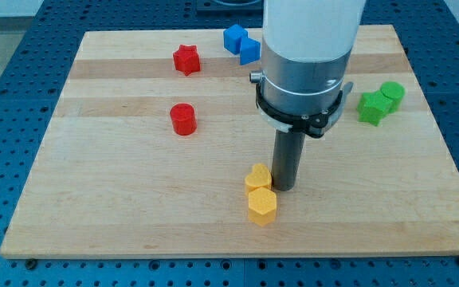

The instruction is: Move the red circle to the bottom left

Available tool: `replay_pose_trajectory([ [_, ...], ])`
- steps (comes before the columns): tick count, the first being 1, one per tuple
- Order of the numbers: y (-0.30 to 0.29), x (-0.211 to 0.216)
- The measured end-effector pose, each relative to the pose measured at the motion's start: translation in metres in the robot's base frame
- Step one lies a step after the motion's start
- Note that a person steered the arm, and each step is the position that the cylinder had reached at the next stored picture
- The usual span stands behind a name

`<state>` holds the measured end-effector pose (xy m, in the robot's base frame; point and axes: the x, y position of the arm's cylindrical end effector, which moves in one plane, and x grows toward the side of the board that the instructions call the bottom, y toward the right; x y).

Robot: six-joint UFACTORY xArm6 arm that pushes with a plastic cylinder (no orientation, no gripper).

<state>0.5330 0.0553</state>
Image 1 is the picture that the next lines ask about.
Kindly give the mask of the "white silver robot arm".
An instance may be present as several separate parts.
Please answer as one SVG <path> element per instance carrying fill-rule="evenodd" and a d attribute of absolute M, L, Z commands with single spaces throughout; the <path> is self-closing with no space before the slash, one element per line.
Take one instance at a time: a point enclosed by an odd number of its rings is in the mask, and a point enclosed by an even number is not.
<path fill-rule="evenodd" d="M 366 0 L 268 0 L 261 68 L 250 73 L 256 106 L 276 130 L 272 186 L 289 191 L 306 137 L 319 139 L 343 114 L 343 81 Z"/>

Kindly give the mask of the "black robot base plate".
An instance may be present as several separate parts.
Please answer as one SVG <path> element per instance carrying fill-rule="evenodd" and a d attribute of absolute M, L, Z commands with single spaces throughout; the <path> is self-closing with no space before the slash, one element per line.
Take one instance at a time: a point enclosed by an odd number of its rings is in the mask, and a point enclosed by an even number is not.
<path fill-rule="evenodd" d="M 215 14 L 253 14 L 261 13 L 263 0 L 195 0 L 196 13 Z"/>

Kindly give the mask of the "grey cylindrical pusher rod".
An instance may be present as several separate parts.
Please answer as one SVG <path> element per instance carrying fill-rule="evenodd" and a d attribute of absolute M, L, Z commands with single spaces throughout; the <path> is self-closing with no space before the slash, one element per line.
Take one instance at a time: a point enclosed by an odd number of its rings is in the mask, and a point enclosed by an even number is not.
<path fill-rule="evenodd" d="M 302 132 L 276 131 L 271 169 L 272 185 L 276 191 L 294 188 L 304 139 Z"/>

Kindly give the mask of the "black clamp ring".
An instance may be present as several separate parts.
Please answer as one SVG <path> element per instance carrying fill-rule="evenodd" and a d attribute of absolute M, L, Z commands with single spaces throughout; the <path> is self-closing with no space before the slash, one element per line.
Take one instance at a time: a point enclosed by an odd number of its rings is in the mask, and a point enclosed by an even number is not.
<path fill-rule="evenodd" d="M 252 71 L 249 81 L 256 85 L 256 106 L 261 117 L 279 132 L 301 132 L 319 139 L 331 129 L 343 114 L 347 96 L 353 88 L 353 82 L 347 82 L 339 91 L 333 104 L 312 115 L 291 115 L 281 112 L 269 104 L 263 96 L 261 84 L 266 77 L 262 71 Z"/>

